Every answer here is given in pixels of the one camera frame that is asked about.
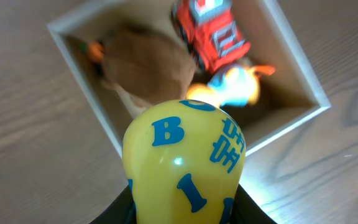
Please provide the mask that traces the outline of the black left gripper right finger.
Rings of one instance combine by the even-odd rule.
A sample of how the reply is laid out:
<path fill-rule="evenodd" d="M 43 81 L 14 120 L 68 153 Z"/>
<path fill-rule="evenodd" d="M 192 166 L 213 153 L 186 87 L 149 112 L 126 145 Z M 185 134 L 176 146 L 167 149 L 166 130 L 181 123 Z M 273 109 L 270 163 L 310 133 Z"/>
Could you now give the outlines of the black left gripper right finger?
<path fill-rule="evenodd" d="M 231 210 L 230 224 L 277 224 L 238 185 Z"/>

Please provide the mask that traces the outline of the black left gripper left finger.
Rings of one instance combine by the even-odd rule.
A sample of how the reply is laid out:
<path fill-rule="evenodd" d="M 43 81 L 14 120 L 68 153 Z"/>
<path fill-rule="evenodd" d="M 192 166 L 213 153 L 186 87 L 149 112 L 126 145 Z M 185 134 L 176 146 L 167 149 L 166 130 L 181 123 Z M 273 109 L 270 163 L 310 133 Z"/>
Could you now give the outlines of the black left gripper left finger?
<path fill-rule="evenodd" d="M 135 224 L 135 203 L 127 186 L 117 198 L 89 224 Z"/>

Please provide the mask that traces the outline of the yellow ball with blue letters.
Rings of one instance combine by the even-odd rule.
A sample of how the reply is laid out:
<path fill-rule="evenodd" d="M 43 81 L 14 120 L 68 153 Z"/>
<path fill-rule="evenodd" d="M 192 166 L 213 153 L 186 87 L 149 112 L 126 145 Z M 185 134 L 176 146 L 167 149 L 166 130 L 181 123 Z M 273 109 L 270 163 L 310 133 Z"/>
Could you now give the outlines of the yellow ball with blue letters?
<path fill-rule="evenodd" d="M 246 158 L 239 125 L 195 100 L 156 105 L 122 145 L 137 223 L 228 223 Z"/>

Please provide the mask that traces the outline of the blue duck toy figure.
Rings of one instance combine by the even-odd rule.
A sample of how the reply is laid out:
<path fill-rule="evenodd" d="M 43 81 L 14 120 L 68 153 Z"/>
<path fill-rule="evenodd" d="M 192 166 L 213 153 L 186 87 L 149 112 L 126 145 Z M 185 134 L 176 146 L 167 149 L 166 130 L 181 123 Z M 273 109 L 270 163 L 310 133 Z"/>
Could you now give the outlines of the blue duck toy figure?
<path fill-rule="evenodd" d="M 217 108 L 254 105 L 260 97 L 260 77 L 274 73 L 275 68 L 270 65 L 228 65 L 217 71 L 208 83 L 192 84 L 186 97 Z"/>

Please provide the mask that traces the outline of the brown plush toy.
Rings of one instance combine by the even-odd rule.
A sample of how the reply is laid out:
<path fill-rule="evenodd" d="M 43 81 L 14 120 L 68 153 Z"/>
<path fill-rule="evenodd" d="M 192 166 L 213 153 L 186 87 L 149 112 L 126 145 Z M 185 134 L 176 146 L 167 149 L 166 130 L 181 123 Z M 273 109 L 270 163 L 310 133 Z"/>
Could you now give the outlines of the brown plush toy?
<path fill-rule="evenodd" d="M 120 27 L 80 49 L 101 85 L 119 94 L 133 118 L 164 101 L 185 99 L 197 71 L 181 45 L 145 27 Z"/>

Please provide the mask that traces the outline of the red toy truck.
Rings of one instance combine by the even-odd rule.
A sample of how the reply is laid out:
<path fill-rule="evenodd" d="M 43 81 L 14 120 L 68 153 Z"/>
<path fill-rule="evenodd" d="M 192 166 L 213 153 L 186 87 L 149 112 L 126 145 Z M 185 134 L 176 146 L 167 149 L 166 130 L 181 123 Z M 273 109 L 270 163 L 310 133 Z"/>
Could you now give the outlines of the red toy truck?
<path fill-rule="evenodd" d="M 250 49 L 231 8 L 230 0 L 181 0 L 172 5 L 172 24 L 202 71 L 214 73 Z"/>

